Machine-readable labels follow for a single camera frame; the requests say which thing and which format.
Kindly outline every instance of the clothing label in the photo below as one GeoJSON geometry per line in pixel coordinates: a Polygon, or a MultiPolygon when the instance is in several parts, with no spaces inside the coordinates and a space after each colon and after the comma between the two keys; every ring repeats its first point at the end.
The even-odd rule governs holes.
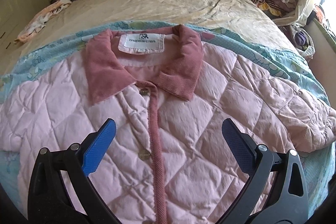
{"type": "Polygon", "coordinates": [[[123,34],[119,41],[119,50],[130,54],[150,54],[164,52],[164,34],[134,33],[123,34]]]}

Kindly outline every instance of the bed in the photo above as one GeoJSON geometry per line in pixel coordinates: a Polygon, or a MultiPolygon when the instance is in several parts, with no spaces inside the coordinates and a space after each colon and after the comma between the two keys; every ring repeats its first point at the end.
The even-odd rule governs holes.
{"type": "MultiPolygon", "coordinates": [[[[145,30],[177,24],[187,24],[204,41],[218,39],[218,46],[243,55],[273,76],[295,82],[328,104],[323,87],[306,61],[250,0],[75,0],[32,41],[1,58],[0,99],[5,101],[19,84],[38,79],[107,28],[145,30]]],[[[16,185],[20,162],[24,164],[25,159],[7,151],[1,151],[0,155],[0,182],[25,214],[26,204],[22,204],[19,196],[24,199],[26,193],[19,193],[22,189],[18,190],[16,185]]],[[[312,215],[326,197],[325,186],[335,170],[334,145],[300,156],[312,215]]]]}

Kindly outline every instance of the beige bed sheet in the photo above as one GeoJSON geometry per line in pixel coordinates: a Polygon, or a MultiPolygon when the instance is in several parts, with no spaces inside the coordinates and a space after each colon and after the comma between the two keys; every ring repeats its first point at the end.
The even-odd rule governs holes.
{"type": "Polygon", "coordinates": [[[52,41],[120,20],[159,20],[207,28],[225,27],[247,42],[295,51],[286,36],[250,0],[76,0],[52,18],[31,42],[0,56],[0,75],[9,73],[20,57],[52,41]]]}

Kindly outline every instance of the snap button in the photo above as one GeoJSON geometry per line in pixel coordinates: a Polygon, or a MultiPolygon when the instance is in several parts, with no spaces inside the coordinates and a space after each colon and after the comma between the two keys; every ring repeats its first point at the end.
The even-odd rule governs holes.
{"type": "Polygon", "coordinates": [[[149,153],[148,150],[144,149],[139,152],[139,158],[140,160],[149,160],[151,157],[151,153],[149,153]]]}
{"type": "Polygon", "coordinates": [[[147,96],[149,94],[149,90],[148,89],[141,89],[139,91],[141,96],[147,96]]]}

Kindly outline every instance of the jacket collar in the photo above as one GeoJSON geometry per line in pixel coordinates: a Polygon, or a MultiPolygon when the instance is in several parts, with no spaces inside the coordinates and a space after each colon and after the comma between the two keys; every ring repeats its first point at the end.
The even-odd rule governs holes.
{"type": "Polygon", "coordinates": [[[186,101],[192,98],[203,60],[202,42],[197,32],[184,25],[127,33],[107,29],[92,38],[84,50],[84,66],[93,104],[137,82],[111,50],[111,39],[141,32],[175,34],[179,37],[181,48],[178,57],[149,81],[186,101]]]}

